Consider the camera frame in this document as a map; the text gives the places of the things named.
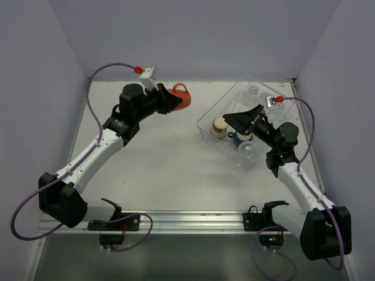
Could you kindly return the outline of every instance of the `red connector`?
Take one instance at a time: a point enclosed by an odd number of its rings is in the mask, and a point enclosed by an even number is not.
[[[283,102],[283,101],[284,101],[284,96],[279,95],[278,97],[276,97],[276,102]]]
[[[142,74],[143,68],[140,67],[140,66],[136,66],[134,72],[137,73],[137,74]]]

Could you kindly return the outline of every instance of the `blue mug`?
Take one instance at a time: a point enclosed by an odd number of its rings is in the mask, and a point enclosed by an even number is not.
[[[228,138],[233,139],[234,145],[236,147],[239,147],[241,143],[245,141],[252,141],[253,140],[253,135],[249,134],[248,136],[241,135],[238,132],[229,132],[228,133]]]

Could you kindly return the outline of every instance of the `black wire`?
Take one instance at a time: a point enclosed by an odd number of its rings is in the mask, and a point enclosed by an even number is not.
[[[257,208],[257,206],[255,206],[255,205],[252,205],[252,206],[250,206],[250,208],[248,209],[248,213],[250,213],[251,212],[251,209],[252,208],[255,208],[256,210],[257,210],[257,212],[258,212],[258,208]]]

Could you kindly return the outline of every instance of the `white table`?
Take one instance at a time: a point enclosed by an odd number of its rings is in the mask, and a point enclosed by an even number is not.
[[[126,82],[95,82],[90,101],[102,123],[118,104]],[[164,83],[172,88],[174,83]],[[248,173],[227,165],[227,158],[208,147],[197,131],[197,120],[234,84],[233,82],[185,83],[192,96],[190,107],[169,115],[154,114],[141,122],[141,130],[114,155],[87,185],[84,196],[108,198],[125,210],[243,211],[250,205],[285,200],[298,206],[289,190],[274,177],[265,158]],[[268,83],[287,96],[290,84]],[[300,121],[297,157],[306,150]],[[87,107],[73,157],[96,136],[98,128]],[[311,158],[304,170],[317,184]]]

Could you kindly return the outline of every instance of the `gray floor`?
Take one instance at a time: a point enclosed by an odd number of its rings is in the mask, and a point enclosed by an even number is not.
[[[124,245],[138,235],[129,235]],[[55,234],[48,237],[35,280],[265,280],[250,256],[251,235],[152,235],[122,253],[99,250],[97,234]],[[286,236],[282,250],[297,264],[295,280],[348,280],[346,272],[324,261],[308,261],[298,240]],[[278,255],[255,247],[261,266],[278,280],[292,275],[292,266]]]

